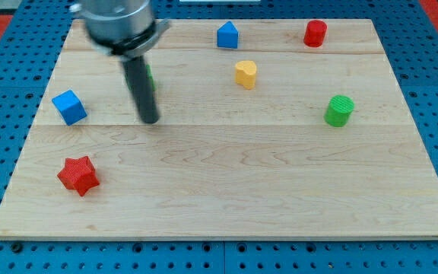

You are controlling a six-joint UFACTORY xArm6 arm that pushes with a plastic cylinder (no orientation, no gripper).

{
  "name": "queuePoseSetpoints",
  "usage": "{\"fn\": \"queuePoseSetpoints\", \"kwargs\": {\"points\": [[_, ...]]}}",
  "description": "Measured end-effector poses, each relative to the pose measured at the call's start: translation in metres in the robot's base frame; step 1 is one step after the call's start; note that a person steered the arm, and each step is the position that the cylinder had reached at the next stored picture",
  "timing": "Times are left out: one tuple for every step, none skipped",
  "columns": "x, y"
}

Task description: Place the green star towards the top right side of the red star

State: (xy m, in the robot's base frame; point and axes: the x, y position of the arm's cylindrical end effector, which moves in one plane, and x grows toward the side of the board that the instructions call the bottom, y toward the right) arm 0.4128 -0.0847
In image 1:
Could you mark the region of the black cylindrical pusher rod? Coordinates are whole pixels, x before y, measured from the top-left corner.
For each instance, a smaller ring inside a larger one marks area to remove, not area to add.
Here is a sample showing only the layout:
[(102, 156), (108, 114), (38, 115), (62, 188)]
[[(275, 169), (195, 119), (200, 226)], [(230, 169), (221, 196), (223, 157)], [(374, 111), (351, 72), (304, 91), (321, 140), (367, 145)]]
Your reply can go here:
[(125, 80), (135, 102), (138, 117), (143, 123), (154, 124), (160, 115), (145, 66), (143, 56), (122, 62)]

